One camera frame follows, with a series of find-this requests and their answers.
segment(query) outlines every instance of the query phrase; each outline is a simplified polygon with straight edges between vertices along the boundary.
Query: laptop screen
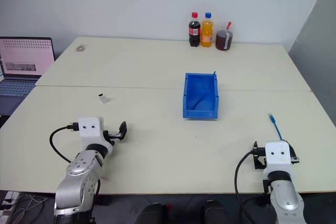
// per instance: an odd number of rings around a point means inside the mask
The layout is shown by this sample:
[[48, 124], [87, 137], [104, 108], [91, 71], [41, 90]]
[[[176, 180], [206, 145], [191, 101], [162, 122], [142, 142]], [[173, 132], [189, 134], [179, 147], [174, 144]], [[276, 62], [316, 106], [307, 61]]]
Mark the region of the laptop screen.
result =
[[51, 38], [0, 37], [0, 57], [5, 77], [38, 78], [55, 61]]

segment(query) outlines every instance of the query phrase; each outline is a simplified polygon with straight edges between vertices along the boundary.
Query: power strip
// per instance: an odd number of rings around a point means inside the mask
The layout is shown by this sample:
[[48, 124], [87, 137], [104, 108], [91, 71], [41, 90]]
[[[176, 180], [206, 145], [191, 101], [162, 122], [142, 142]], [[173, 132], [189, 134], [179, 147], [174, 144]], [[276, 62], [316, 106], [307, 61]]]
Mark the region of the power strip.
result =
[[6, 202], [5, 200], [2, 201], [1, 205], [13, 205], [11, 208], [6, 210], [0, 210], [0, 224], [8, 224], [9, 220], [14, 212], [14, 209], [16, 207], [16, 203], [21, 198], [21, 193], [18, 193], [16, 191], [8, 191], [6, 194], [5, 199], [12, 199], [12, 202]]

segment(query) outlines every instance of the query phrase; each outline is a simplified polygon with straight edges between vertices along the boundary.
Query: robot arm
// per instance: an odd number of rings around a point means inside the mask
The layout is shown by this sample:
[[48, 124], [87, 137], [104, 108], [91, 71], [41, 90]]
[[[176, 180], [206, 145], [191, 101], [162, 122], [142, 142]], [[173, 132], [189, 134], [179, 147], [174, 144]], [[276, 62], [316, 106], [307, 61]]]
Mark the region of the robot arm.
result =
[[91, 216], [94, 190], [97, 183], [99, 190], [104, 160], [113, 151], [115, 142], [111, 139], [122, 140], [127, 132], [123, 122], [118, 134], [109, 135], [103, 129], [102, 118], [80, 118], [78, 129], [85, 150], [69, 164], [66, 177], [56, 190], [54, 223], [95, 223]]
[[[270, 200], [277, 216], [278, 224], [306, 224], [302, 197], [296, 192], [292, 182], [292, 164], [299, 158], [286, 141], [267, 142], [265, 148], [253, 148], [256, 169], [264, 169], [264, 190], [271, 188]], [[258, 157], [265, 156], [263, 165]]]

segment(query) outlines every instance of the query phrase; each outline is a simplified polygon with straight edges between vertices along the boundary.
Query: red straw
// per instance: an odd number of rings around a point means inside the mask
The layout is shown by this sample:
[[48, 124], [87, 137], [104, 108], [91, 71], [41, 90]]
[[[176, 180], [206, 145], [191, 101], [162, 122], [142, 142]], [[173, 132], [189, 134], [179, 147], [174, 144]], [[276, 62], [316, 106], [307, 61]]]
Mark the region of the red straw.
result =
[[231, 25], [231, 22], [227, 23], [226, 30], [229, 30], [229, 28], [230, 28], [230, 25]]

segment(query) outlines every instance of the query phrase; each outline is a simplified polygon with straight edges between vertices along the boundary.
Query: blue plastic bin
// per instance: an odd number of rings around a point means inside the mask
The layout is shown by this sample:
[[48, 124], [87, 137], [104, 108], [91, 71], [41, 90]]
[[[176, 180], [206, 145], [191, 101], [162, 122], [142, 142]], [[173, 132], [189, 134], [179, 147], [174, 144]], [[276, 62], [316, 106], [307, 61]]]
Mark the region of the blue plastic bin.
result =
[[186, 73], [183, 93], [183, 117], [218, 118], [218, 86], [215, 73]]

